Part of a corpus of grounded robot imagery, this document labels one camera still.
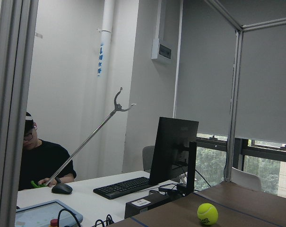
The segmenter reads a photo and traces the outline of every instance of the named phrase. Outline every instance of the hand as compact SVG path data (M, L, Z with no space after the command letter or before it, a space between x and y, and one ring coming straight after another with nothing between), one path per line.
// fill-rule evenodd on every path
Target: hand
M46 183L49 180L49 178L44 178L43 180L38 181L38 184ZM57 184L57 181L53 179L49 184L48 187L52 187Z

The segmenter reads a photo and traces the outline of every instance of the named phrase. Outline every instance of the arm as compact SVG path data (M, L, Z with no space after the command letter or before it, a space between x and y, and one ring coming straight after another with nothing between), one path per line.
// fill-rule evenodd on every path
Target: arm
M38 182L38 184L46 183L48 180L49 180L49 178L44 178L44 179L40 180ZM61 180L62 183L70 183L70 182L74 182L75 181L74 178L73 178L73 174L67 174L67 175L61 177L60 180ZM55 179L53 179L53 181L51 181L48 184L48 187L52 187L52 186L56 185L57 183L58 182Z

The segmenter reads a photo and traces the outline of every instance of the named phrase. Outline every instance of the gray window shade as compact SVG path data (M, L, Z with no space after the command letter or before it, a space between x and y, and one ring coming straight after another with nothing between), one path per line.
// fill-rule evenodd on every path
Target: gray window shade
M235 136L286 143L286 25L244 33Z
M228 135L235 31L203 1L184 1L176 117Z

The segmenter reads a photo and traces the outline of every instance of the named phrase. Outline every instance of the black box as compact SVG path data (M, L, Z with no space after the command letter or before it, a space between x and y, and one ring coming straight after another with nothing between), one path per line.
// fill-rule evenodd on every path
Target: black box
M152 208L161 206L165 203L170 202L169 196L160 194L160 193L153 193L151 195L145 196L143 198L133 200L126 203L125 207L125 219L130 218L134 215L139 213L145 212Z

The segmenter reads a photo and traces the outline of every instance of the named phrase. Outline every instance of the yellow tennis ball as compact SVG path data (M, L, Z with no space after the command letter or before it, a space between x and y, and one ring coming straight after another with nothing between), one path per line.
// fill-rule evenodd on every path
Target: yellow tennis ball
M218 219L218 211L211 203L203 203L198 208L198 218L204 225L213 225Z

